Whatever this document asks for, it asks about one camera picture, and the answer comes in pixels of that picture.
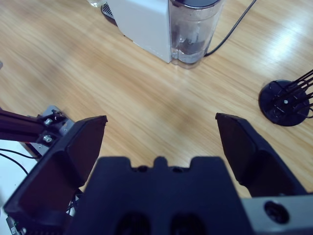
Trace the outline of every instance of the black wire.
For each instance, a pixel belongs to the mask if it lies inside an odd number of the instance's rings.
[[[235,25],[232,27],[232,29],[230,30],[230,32],[226,35],[226,37],[220,42],[220,44],[217,45],[217,47],[215,47],[213,50],[211,50],[210,52],[208,52],[207,54],[205,54],[204,56],[209,56],[212,55],[215,51],[217,51],[218,49],[220,49],[220,47],[227,41],[227,39],[231,36],[231,34],[234,32],[234,30],[236,29],[236,27],[239,25],[239,23],[241,22],[241,20],[245,17],[245,15],[248,13],[248,11],[251,9],[251,7],[255,4],[257,0],[253,0],[252,3],[250,4],[250,6],[244,11],[244,13],[241,15],[241,17],[237,20],[237,22],[235,23]]]
[[[24,155],[24,154],[22,154],[22,153],[19,153],[19,152],[13,151],[13,150],[9,150],[9,149],[0,148],[0,151],[15,153],[15,154],[21,155],[22,157],[25,157],[25,158],[39,159],[38,157],[30,157],[30,156],[27,156],[27,155]]]
[[[15,161],[14,159],[12,159],[12,158],[10,158],[10,157],[8,157],[8,156],[2,154],[2,153],[0,153],[0,156],[3,156],[4,158],[9,159],[9,160],[11,160],[12,162],[14,162],[15,164],[17,164],[20,168],[22,168],[22,170],[26,173],[26,175],[28,175],[27,170],[26,170],[20,163],[18,163],[18,162]]]

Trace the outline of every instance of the white appliance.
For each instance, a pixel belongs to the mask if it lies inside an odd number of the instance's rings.
[[[135,44],[184,68],[210,45],[225,0],[107,0],[121,32]]]

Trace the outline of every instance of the wire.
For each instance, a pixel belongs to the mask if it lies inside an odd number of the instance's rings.
[[[9,159],[9,160],[11,160],[12,162],[14,162],[15,164],[17,164],[20,168],[22,168],[22,170],[26,173],[26,175],[28,175],[27,170],[26,170],[20,163],[18,163],[18,162],[15,161],[14,159],[12,159],[12,158],[10,158],[10,157],[8,157],[8,156],[2,154],[2,153],[0,153],[0,156],[3,156],[4,158]]]
[[[27,156],[27,155],[24,155],[24,154],[22,154],[22,153],[19,153],[19,152],[13,151],[13,150],[9,150],[9,149],[0,148],[0,151],[15,153],[15,154],[18,154],[18,155],[20,155],[20,156],[22,156],[22,157],[25,157],[25,158],[39,159],[38,157],[30,157],[30,156]]]
[[[231,34],[234,32],[234,30],[236,29],[236,27],[239,25],[239,23],[241,22],[241,20],[245,17],[245,15],[248,13],[248,11],[252,8],[252,6],[255,4],[257,0],[253,0],[252,3],[250,4],[250,6],[248,6],[248,8],[244,11],[244,13],[241,15],[241,17],[237,20],[237,22],[235,23],[235,25],[232,27],[232,29],[230,30],[230,32],[226,35],[226,37],[220,42],[220,44],[217,45],[217,47],[215,47],[213,50],[211,50],[210,52],[208,52],[207,54],[205,54],[204,56],[209,56],[212,55],[215,51],[217,51],[218,49],[220,49],[220,47],[227,41],[227,39],[231,36]]]

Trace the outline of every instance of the wood grain surface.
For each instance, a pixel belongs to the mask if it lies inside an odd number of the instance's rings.
[[[227,1],[212,48],[250,3]],[[268,82],[312,69],[312,12],[312,0],[258,0],[221,49],[185,70],[123,37],[85,0],[1,0],[0,106],[35,116],[53,104],[75,121],[107,115],[101,155],[133,166],[156,156],[180,166],[194,156],[225,159],[215,114],[237,115],[313,191],[313,121],[281,127],[258,107]]]

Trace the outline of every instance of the stand base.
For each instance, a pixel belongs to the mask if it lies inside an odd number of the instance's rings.
[[[259,106],[264,116],[271,122],[281,126],[298,125],[307,118],[310,112],[308,100],[296,106],[297,110],[300,110],[301,108],[304,108],[306,106],[308,107],[302,109],[297,113],[296,112],[292,113],[292,110],[295,109],[295,107],[292,107],[290,105],[295,99],[305,97],[306,96],[305,91],[297,91],[296,93],[290,95],[285,100],[282,99],[279,105],[275,105],[273,103],[274,98],[282,96],[287,93],[281,87],[286,87],[290,83],[292,82],[287,80],[277,80],[270,82],[261,90],[259,94]]]

